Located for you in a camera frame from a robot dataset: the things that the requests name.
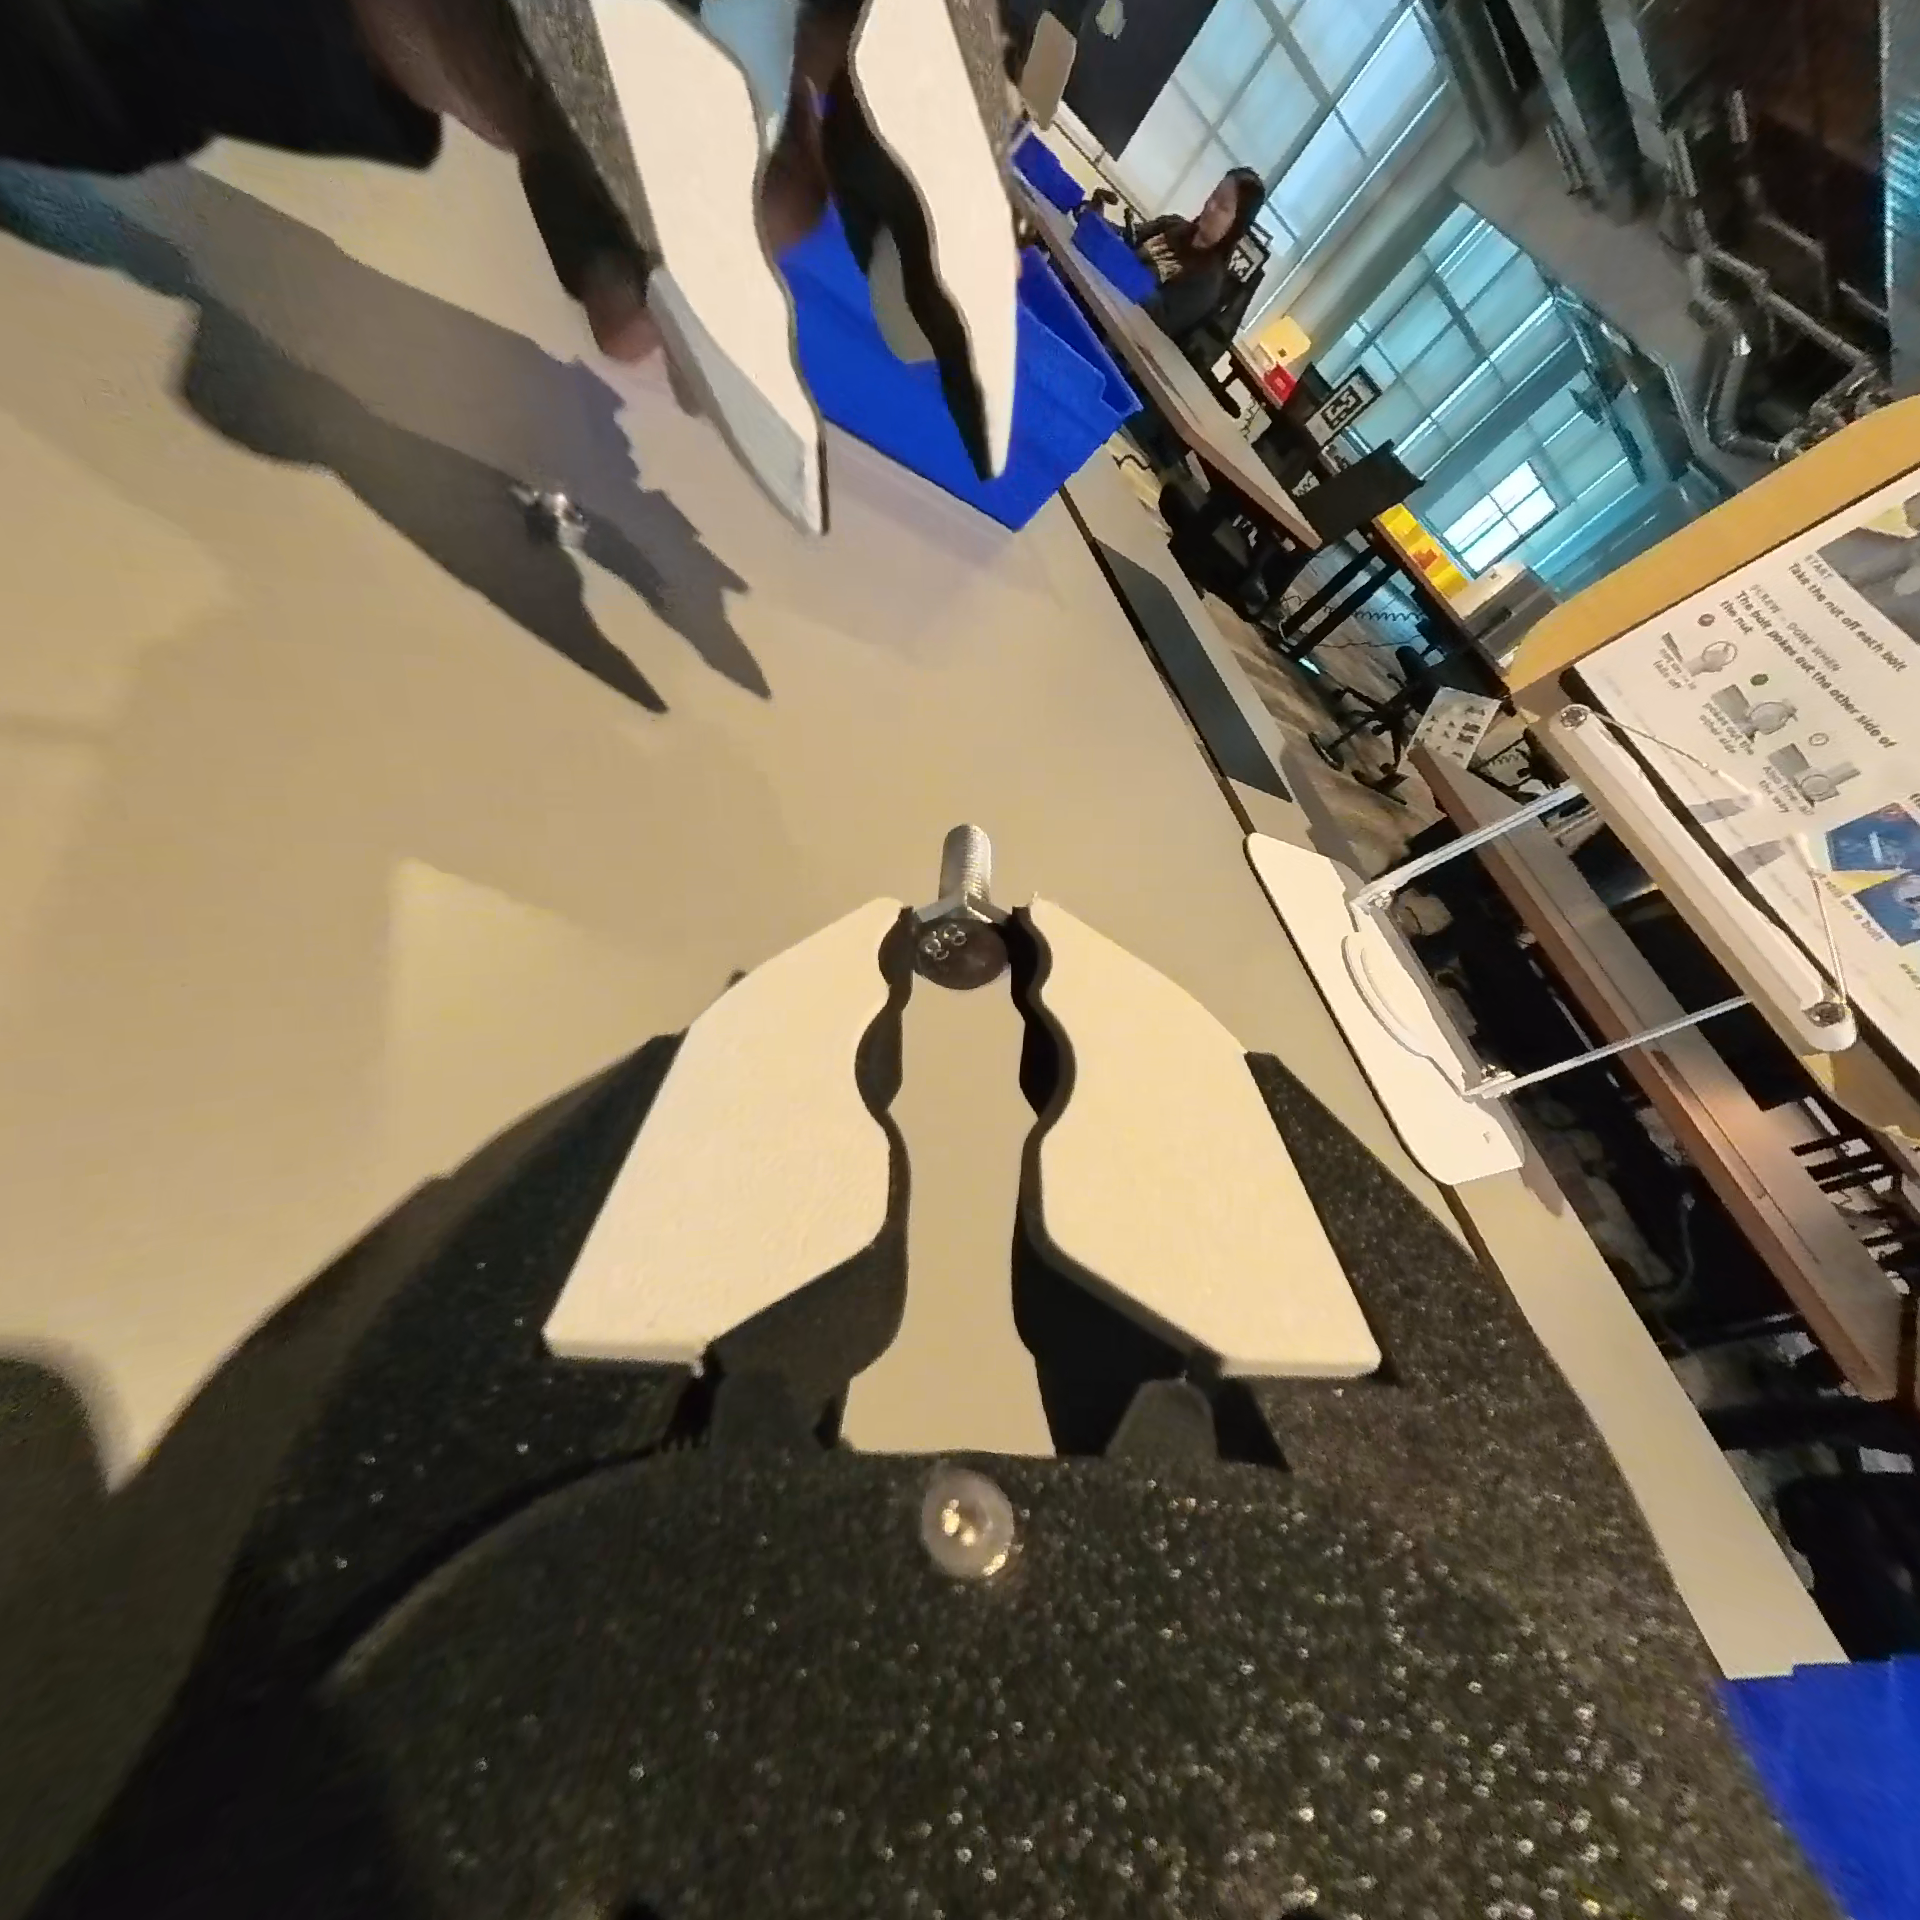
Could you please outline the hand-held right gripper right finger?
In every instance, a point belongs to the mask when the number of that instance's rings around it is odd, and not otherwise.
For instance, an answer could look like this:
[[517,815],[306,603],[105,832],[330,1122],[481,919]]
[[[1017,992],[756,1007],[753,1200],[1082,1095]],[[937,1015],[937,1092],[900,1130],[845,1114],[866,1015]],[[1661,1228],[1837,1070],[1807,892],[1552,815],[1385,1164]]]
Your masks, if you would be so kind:
[[1044,1267],[1213,1376],[1372,1376],[1378,1336],[1246,1044],[1053,900],[1014,912],[1009,947]]

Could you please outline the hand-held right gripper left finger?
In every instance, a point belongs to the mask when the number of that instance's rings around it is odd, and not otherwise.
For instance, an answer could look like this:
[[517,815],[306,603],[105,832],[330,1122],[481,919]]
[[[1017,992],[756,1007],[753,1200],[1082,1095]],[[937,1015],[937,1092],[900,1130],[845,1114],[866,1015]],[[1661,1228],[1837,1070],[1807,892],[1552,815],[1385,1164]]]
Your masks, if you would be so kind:
[[692,1019],[543,1319],[552,1355],[700,1365],[878,1238],[893,1147],[856,1051],[900,915],[862,902]]

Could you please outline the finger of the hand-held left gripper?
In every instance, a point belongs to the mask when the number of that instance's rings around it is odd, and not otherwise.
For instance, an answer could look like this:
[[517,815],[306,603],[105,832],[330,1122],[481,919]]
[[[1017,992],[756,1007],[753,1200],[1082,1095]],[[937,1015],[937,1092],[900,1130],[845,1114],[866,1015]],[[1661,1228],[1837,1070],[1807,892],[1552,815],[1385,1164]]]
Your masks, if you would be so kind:
[[815,538],[823,426],[760,224],[770,136],[750,68],[680,4],[591,4],[591,26],[638,183],[662,350],[758,490]]
[[928,350],[970,467],[1004,474],[1017,412],[1020,246],[994,109],[948,4],[868,3],[848,47],[845,224],[882,308]]

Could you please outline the large blue plastic bin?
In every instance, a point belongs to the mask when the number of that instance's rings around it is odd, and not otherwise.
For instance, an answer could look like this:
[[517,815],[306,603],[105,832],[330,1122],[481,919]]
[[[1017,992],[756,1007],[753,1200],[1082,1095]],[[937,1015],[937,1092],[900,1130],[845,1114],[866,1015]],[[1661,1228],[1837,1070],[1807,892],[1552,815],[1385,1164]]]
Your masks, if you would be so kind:
[[984,480],[948,414],[933,363],[905,363],[880,335],[872,299],[837,210],[782,252],[797,308],[799,367],[820,414],[933,486],[1021,531],[1141,408],[1049,256],[1020,252],[1014,430]]

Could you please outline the silver bolt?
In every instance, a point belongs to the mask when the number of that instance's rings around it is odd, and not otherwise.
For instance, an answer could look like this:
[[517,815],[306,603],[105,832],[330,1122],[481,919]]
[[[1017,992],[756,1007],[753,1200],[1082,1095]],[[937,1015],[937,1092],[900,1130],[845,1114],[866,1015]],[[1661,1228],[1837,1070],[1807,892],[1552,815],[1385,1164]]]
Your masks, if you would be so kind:
[[914,971],[948,992],[975,992],[1008,967],[1005,912],[991,898],[991,839],[970,823],[948,830],[940,887],[912,909]]

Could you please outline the person's left forearm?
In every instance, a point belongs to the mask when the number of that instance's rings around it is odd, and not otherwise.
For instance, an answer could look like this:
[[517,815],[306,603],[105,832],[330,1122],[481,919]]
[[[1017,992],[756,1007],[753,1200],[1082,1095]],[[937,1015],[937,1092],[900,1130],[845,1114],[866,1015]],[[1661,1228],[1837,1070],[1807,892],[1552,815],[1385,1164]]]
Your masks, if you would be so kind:
[[220,139],[424,168],[440,119],[344,3],[4,3],[1,157],[134,176]]

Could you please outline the person's left hand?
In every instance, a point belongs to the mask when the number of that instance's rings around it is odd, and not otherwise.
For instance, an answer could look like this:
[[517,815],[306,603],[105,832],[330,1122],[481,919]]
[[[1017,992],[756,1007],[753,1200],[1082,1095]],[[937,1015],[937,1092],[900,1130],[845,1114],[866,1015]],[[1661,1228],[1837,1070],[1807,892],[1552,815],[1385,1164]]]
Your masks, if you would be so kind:
[[646,270],[560,133],[509,4],[350,3],[375,71],[408,106],[456,123],[519,164],[519,186],[566,298],[600,355],[631,363],[661,346]]

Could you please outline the large black monitor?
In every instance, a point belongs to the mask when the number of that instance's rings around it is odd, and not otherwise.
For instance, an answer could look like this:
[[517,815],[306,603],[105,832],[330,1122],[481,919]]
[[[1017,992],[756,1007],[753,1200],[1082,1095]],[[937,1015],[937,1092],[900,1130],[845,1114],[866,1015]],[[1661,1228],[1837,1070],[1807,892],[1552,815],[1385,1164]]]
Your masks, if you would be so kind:
[[1061,115],[1108,156],[1137,133],[1213,3],[1000,4],[1009,74],[1040,128]]

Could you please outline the wooden office desk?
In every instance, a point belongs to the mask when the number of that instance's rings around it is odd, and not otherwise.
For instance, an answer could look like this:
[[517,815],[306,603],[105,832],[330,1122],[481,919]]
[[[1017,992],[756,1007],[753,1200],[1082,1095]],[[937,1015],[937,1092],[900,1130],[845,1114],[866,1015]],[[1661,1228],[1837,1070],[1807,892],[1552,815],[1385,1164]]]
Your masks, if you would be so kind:
[[1126,302],[1101,271],[1071,245],[1071,224],[1038,197],[1028,181],[1009,176],[1009,202],[1040,236],[1053,268],[1088,310],[1110,355],[1124,365],[1136,390],[1168,423],[1180,444],[1204,467],[1208,482],[1271,532],[1302,554],[1320,539],[1293,499],[1257,460],[1233,418],[1213,397],[1180,347]]

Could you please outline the black office chair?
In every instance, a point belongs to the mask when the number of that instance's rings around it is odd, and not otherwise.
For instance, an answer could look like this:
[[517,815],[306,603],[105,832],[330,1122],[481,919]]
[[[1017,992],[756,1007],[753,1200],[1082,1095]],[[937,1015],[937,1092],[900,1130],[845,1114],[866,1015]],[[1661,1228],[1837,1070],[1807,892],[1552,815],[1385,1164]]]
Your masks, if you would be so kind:
[[[1326,684],[1320,690],[1330,700],[1327,730],[1310,731],[1306,744],[1335,772],[1345,772],[1367,790],[1398,804],[1407,779],[1404,770],[1407,744],[1437,684],[1432,682],[1428,648],[1418,642],[1397,647],[1392,664],[1393,684],[1385,690]],[[1345,750],[1364,734],[1382,741],[1385,759],[1374,770],[1345,759]]]
[[1159,517],[1168,554],[1193,589],[1246,621],[1258,621],[1277,603],[1297,548],[1244,511],[1230,490],[1213,490],[1186,464],[1169,467],[1160,477]]

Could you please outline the row of yellow bins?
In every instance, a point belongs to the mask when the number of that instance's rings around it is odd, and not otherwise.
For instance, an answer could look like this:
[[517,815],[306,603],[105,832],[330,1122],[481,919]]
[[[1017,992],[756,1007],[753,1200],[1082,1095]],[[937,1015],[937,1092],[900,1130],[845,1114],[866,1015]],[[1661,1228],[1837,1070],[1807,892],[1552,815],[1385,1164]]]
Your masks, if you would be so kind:
[[1447,547],[1404,502],[1385,509],[1375,519],[1375,531],[1400,555],[1405,570],[1414,572],[1432,592],[1453,599],[1472,582],[1472,576],[1455,565]]

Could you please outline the white storage box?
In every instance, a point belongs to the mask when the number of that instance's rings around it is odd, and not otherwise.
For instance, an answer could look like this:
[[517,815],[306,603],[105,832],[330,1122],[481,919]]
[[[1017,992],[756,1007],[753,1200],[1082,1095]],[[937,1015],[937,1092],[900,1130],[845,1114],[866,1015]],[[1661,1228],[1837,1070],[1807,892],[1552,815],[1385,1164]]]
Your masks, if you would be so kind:
[[1496,672],[1518,653],[1524,635],[1556,608],[1552,588],[1527,565],[1501,560],[1472,579],[1455,599],[1455,612]]

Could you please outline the instruction poster board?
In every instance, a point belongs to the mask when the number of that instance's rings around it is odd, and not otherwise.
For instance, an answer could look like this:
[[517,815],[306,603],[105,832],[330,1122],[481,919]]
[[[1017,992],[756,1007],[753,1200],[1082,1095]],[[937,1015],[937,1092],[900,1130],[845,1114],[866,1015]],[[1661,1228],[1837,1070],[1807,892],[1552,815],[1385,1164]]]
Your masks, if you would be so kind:
[[1916,1149],[1918,399],[1852,423],[1548,612],[1541,741],[1837,1103]]

